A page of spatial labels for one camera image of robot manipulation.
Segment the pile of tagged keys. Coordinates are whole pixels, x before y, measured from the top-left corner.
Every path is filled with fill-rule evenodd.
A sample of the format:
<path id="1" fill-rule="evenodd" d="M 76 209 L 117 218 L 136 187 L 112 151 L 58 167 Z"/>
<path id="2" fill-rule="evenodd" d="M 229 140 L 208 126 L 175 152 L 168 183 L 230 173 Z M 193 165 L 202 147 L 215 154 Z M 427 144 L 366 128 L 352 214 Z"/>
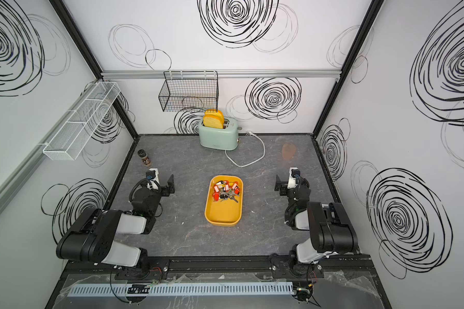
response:
<path id="1" fill-rule="evenodd" d="M 239 202 L 241 195 L 241 187 L 238 181 L 230 182 L 228 180 L 220 180 L 212 185 L 211 197 L 214 202 L 223 202 L 232 200 L 236 203 Z"/>

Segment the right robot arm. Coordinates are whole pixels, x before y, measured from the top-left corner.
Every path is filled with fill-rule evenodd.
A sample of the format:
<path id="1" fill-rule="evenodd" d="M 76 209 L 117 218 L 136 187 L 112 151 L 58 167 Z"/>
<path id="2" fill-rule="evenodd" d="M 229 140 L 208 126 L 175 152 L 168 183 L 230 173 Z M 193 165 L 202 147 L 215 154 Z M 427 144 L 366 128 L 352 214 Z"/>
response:
<path id="1" fill-rule="evenodd" d="M 308 231 L 309 238 L 291 250 L 295 263 L 312 264 L 331 256 L 356 254 L 358 237 L 341 203 L 312 202 L 309 181 L 298 169 L 289 179 L 276 177 L 274 191 L 287 198 L 284 223 L 293 230 Z"/>

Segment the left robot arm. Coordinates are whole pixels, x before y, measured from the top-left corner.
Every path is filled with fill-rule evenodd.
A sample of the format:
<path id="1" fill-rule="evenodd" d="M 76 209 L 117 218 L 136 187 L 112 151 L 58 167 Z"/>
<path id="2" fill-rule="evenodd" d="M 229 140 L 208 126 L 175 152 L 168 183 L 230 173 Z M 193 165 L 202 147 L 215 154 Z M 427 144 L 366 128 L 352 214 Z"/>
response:
<path id="1" fill-rule="evenodd" d="M 83 211 L 60 239 L 56 255 L 62 260 L 141 269 L 150 263 L 147 250 L 115 241 L 116 235 L 151 233 L 162 209 L 161 199 L 175 193 L 174 175 L 161 185 L 157 170 L 150 169 L 129 194 L 131 211 L 91 209 Z"/>

